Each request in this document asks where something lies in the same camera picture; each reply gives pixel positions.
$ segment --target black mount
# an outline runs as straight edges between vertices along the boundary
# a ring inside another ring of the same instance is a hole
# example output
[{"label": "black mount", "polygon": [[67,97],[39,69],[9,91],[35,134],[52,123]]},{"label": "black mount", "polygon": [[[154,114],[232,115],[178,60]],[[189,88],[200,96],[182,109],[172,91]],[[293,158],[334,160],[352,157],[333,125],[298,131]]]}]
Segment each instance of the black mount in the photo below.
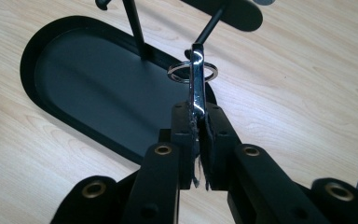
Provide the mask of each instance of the black mount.
[{"label": "black mount", "polygon": [[[107,10],[110,0],[96,0]],[[133,0],[123,0],[141,58],[147,56]],[[196,42],[204,43],[219,20],[242,31],[262,22],[248,1],[185,0],[212,16]],[[267,5],[273,1],[256,1]],[[358,223],[358,190],[332,178],[311,189],[293,182],[261,147],[242,144],[217,104],[206,104],[212,127],[200,130],[204,171],[212,190],[228,191],[236,223]],[[79,182],[60,205],[52,223],[177,223],[179,194],[193,179],[193,136],[187,102],[172,107],[170,129],[161,129],[139,171],[120,182],[92,176]]]}]

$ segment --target brass grommet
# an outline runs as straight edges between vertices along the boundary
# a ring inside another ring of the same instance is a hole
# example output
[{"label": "brass grommet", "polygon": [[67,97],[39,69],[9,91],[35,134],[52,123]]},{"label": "brass grommet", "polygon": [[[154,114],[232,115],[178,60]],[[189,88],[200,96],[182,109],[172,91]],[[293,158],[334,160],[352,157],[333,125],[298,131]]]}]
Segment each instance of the brass grommet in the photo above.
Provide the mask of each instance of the brass grommet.
[{"label": "brass grommet", "polygon": [[88,199],[96,198],[106,191],[106,185],[101,180],[94,180],[89,183],[86,187],[81,191],[83,196]]},{"label": "brass grommet", "polygon": [[159,146],[156,147],[155,152],[161,156],[168,155],[172,152],[172,148],[168,146]]},{"label": "brass grommet", "polygon": [[341,201],[350,202],[354,199],[353,194],[338,183],[330,182],[324,186],[324,189]]},{"label": "brass grommet", "polygon": [[260,151],[257,150],[257,148],[253,148],[253,147],[246,147],[246,148],[243,149],[243,152],[247,156],[258,156],[258,155],[260,155]]}]

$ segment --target wood grain surface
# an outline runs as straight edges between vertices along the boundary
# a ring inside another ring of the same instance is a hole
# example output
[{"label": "wood grain surface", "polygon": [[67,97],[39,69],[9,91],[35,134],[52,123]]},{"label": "wood grain surface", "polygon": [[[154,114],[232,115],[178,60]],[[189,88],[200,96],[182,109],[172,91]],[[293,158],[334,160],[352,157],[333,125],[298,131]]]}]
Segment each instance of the wood grain surface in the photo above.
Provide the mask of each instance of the wood grain surface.
[{"label": "wood grain surface", "polygon": [[[177,0],[136,1],[145,42],[184,60],[209,16]],[[220,22],[205,44],[211,82],[243,143],[263,147],[298,183],[358,179],[358,0],[277,0],[243,33]],[[0,0],[0,223],[49,223],[80,180],[139,168],[37,107],[20,80],[40,28],[84,15],[131,32],[121,1]],[[232,223],[225,192],[181,192],[181,223]]]}]

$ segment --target black knob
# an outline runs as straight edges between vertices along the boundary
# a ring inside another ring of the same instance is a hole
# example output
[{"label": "black knob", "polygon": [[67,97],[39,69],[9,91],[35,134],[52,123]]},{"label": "black knob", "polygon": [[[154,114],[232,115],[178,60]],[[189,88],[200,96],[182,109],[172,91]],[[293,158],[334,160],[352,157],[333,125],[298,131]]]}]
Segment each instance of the black knob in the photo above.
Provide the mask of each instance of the black knob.
[{"label": "black knob", "polygon": [[254,0],[254,2],[261,6],[269,6],[274,3],[275,0]]},{"label": "black knob", "polygon": [[95,4],[100,10],[107,10],[107,5],[110,3],[111,0],[95,0]]}]

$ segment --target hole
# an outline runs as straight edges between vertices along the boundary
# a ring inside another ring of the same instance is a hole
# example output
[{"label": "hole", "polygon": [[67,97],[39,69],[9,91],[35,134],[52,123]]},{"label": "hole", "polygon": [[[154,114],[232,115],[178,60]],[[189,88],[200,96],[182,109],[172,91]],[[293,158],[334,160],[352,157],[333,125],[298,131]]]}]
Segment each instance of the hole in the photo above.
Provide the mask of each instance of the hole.
[{"label": "hole", "polygon": [[324,188],[331,196],[341,201],[350,202],[354,199],[353,194],[338,183],[330,182]]},{"label": "hole", "polygon": [[147,203],[142,207],[141,216],[144,218],[155,217],[158,213],[158,207],[155,203]]},{"label": "hole", "polygon": [[106,185],[101,180],[95,180],[83,188],[83,197],[92,199],[104,194]]},{"label": "hole", "polygon": [[162,146],[162,147],[157,147],[155,149],[155,152],[159,155],[167,155],[167,154],[170,154],[172,152],[172,149],[170,147],[165,147],[165,146]]},{"label": "hole", "polygon": [[258,156],[260,155],[260,151],[258,151],[256,148],[252,147],[246,147],[243,152],[248,156]]},{"label": "hole", "polygon": [[294,207],[292,210],[292,215],[297,219],[307,219],[308,213],[301,207]]}]

